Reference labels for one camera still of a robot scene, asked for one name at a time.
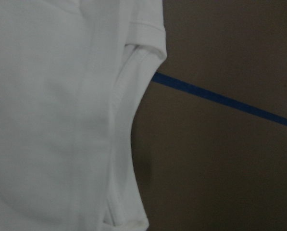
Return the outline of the brown paper table cover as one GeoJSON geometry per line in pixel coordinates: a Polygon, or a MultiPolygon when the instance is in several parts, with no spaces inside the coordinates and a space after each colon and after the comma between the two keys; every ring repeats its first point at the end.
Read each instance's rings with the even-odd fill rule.
{"type": "Polygon", "coordinates": [[[287,231],[287,0],[166,0],[132,132],[151,231],[287,231]]]}

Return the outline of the white long-sleeve printed shirt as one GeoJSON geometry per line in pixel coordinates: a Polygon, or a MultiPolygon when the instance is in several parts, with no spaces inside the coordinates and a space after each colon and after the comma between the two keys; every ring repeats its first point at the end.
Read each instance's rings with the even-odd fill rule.
{"type": "Polygon", "coordinates": [[[0,0],[0,231],[145,231],[131,129],[161,0],[0,0]]]}

